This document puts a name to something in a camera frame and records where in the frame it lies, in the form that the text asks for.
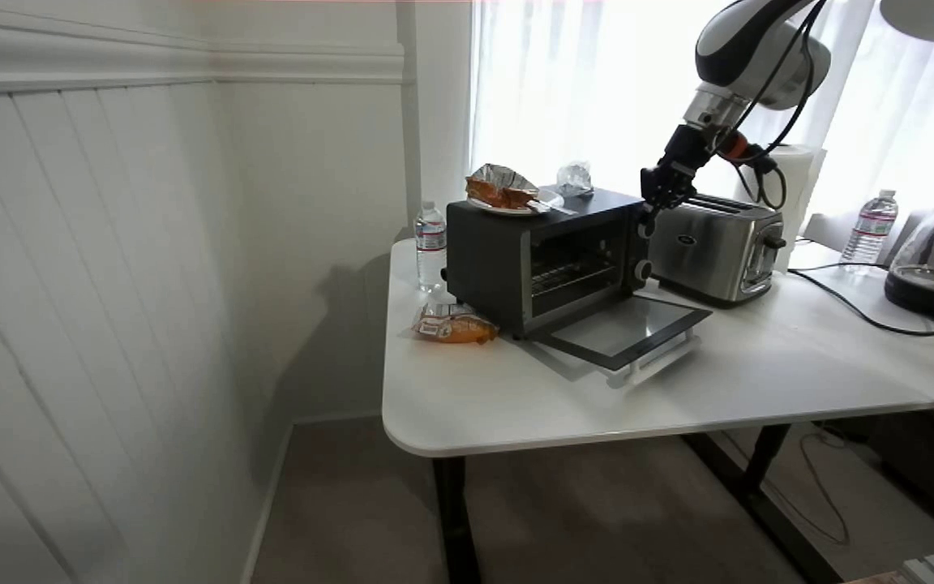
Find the metal frame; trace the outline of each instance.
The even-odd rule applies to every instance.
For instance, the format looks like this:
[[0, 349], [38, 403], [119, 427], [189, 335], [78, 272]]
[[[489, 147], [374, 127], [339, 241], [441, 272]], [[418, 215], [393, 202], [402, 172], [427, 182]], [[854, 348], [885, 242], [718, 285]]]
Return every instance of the metal frame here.
[[[790, 525], [790, 518], [763, 492], [764, 469], [782, 450], [787, 424], [764, 424], [758, 433], [752, 461], [736, 468], [727, 450], [708, 436], [686, 436], [689, 450], [711, 468], [711, 474], [733, 492], [733, 500], [754, 518], [754, 525], [782, 547], [782, 556], [811, 584], [838, 584], [841, 573], [825, 556]], [[431, 461], [439, 490], [441, 545], [452, 584], [479, 584], [479, 560], [474, 551], [470, 517], [468, 517], [468, 461], [439, 459]]]

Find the gray carpet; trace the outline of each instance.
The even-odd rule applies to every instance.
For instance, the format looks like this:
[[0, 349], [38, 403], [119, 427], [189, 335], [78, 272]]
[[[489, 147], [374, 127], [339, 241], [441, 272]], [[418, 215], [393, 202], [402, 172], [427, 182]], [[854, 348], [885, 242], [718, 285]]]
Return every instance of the gray carpet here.
[[[752, 433], [721, 445], [742, 455]], [[813, 427], [790, 433], [768, 492], [843, 578], [934, 551], [934, 518]], [[486, 584], [801, 580], [673, 437], [474, 459], [468, 505]], [[375, 419], [294, 427], [254, 584], [441, 580], [431, 468]]]

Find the white table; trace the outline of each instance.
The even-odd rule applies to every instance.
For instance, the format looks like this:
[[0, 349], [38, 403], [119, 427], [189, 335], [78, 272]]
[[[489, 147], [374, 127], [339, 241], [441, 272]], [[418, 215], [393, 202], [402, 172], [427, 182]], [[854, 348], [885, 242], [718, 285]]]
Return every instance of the white table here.
[[[868, 312], [900, 318], [883, 302], [879, 279], [825, 279]], [[728, 468], [711, 442], [689, 442], [752, 509], [764, 505], [758, 479], [787, 421], [934, 408], [934, 338], [883, 335], [785, 272], [752, 305], [724, 308], [697, 326], [701, 348], [689, 357], [619, 388], [602, 370], [544, 348], [504, 338], [478, 348], [425, 344], [412, 335], [421, 302], [412, 242], [402, 241], [389, 261], [384, 424], [402, 450], [433, 461], [454, 580], [479, 578], [465, 509], [465, 459], [764, 424], [748, 469]], [[833, 578], [820, 558], [793, 560], [813, 560], [813, 580]]]

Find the black table frame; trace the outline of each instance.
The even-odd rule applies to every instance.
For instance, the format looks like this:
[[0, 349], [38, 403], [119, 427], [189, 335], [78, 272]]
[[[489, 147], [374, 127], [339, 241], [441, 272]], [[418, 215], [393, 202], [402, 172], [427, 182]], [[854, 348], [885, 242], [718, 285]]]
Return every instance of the black table frame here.
[[[686, 436], [689, 450], [711, 468], [711, 474], [748, 509], [754, 525], [782, 547], [782, 556], [811, 584], [838, 584], [841, 573], [825, 556], [790, 525], [790, 518], [763, 492], [763, 477], [773, 459], [782, 450], [787, 424], [764, 424], [745, 468], [736, 468], [727, 450], [708, 436]], [[465, 500], [468, 461], [431, 461], [439, 490], [441, 545], [452, 584], [479, 584], [479, 565], [470, 537], [470, 517]]]

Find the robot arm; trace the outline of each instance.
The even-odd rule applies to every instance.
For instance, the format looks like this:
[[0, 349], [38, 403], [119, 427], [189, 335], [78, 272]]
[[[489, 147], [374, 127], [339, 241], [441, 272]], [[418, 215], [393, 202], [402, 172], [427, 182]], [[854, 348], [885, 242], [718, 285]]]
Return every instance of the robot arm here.
[[752, 151], [736, 134], [742, 118], [763, 105], [773, 109], [801, 106], [826, 77], [830, 51], [807, 35], [825, 0], [793, 29], [785, 21], [813, 0], [736, 0], [701, 33], [693, 61], [697, 96], [670, 134], [655, 168], [641, 168], [641, 197], [673, 209], [693, 196], [693, 172], [712, 156], [742, 162]]

